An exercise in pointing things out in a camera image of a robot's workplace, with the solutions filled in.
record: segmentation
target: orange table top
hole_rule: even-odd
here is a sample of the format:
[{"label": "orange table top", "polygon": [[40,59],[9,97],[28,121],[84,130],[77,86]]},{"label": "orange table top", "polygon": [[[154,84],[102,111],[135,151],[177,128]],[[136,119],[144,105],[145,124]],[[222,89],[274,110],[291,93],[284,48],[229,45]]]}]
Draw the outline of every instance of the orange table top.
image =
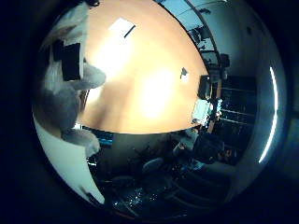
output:
[{"label": "orange table top", "polygon": [[[111,25],[135,25],[126,37]],[[186,31],[151,0],[102,1],[90,10],[85,57],[107,74],[90,90],[78,122],[113,133],[166,133],[192,127],[205,65]],[[188,80],[180,78],[182,68]]]}]

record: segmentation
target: office chair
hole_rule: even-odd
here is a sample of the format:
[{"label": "office chair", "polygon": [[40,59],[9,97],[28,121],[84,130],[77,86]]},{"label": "office chair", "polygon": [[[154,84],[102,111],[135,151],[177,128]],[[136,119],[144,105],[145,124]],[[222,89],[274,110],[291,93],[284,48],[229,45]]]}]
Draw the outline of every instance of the office chair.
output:
[{"label": "office chair", "polygon": [[199,44],[201,41],[205,41],[210,38],[210,33],[206,26],[196,27],[190,30],[191,36],[196,44]]},{"label": "office chair", "polygon": [[201,76],[200,84],[198,87],[197,96],[203,100],[208,100],[211,96],[212,85],[209,81],[209,76]]},{"label": "office chair", "polygon": [[155,171],[159,170],[163,163],[164,160],[161,157],[147,161],[143,164],[141,173],[143,175],[153,174]]},{"label": "office chair", "polygon": [[224,143],[217,135],[200,132],[192,149],[192,157],[202,163],[211,164],[224,151]]},{"label": "office chair", "polygon": [[210,32],[206,26],[196,27],[195,30],[200,35],[201,41],[204,41],[204,40],[210,38]]},{"label": "office chair", "polygon": [[221,67],[229,67],[231,65],[230,56],[228,54],[220,54]]}]

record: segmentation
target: wall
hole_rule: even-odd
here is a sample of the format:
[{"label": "wall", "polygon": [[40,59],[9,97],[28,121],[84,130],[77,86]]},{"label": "wall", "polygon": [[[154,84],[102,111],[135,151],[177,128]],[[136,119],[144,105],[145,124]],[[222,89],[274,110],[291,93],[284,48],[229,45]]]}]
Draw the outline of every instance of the wall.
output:
[{"label": "wall", "polygon": [[[192,0],[197,9],[207,8],[211,14],[202,14],[209,26],[218,51],[230,55],[229,76],[256,76],[256,67],[261,55],[264,30],[261,23],[240,1]],[[169,9],[187,28],[202,23],[183,0],[166,0]]]},{"label": "wall", "polygon": [[85,148],[63,141],[47,132],[34,117],[39,141],[56,172],[65,183],[83,199],[89,202],[84,191],[90,192],[99,202],[105,198],[93,182],[86,162]]}]

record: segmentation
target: white wall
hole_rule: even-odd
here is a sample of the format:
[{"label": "white wall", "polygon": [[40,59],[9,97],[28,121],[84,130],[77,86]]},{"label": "white wall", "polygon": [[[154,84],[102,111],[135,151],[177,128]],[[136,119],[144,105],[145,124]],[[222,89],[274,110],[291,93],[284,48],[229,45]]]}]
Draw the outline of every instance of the white wall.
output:
[{"label": "white wall", "polygon": [[[283,132],[282,128],[286,115],[287,102],[285,73],[276,43],[267,29],[265,27],[264,29],[265,37],[260,46],[261,55],[256,64],[258,86],[257,120],[251,141],[249,142],[249,147],[244,153],[240,163],[236,166],[234,189],[231,191],[231,197],[242,192],[258,176],[270,160],[271,155],[278,144],[279,137]],[[262,163],[259,163],[259,159],[263,154],[269,138],[274,115],[274,89],[270,74],[270,66],[274,69],[278,84],[278,124],[267,156]]]},{"label": "white wall", "polygon": [[[218,51],[230,55],[229,76],[256,76],[264,36],[252,12],[247,10],[241,1],[192,0],[191,2],[197,9],[204,7],[211,11],[209,15],[202,15],[214,36]],[[183,0],[166,0],[163,4],[177,15],[187,30],[202,25]],[[247,27],[251,28],[251,35],[248,34]]]},{"label": "white wall", "polygon": [[90,192],[99,203],[104,203],[105,198],[95,186],[86,162],[85,148],[48,133],[35,116],[34,121],[39,141],[50,163],[65,183],[86,201],[89,202],[89,199],[82,189]]}]

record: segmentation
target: ceiling light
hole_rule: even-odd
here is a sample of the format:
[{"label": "ceiling light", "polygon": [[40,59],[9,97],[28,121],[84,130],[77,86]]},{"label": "ceiling light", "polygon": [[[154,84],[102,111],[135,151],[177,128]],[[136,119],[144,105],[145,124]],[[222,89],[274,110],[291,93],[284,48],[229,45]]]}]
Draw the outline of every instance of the ceiling light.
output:
[{"label": "ceiling light", "polygon": [[268,150],[271,146],[271,143],[273,141],[273,137],[275,134],[275,130],[278,124],[278,84],[275,78],[275,74],[273,71],[273,68],[270,67],[270,73],[271,73],[271,78],[272,78],[272,83],[273,83],[273,91],[274,91],[274,116],[273,116],[273,121],[272,121],[272,127],[271,127],[271,132],[269,134],[269,138],[268,141],[263,149],[263,154],[259,160],[259,163],[261,163],[263,161],[263,159],[265,158],[265,156],[268,153]]}]

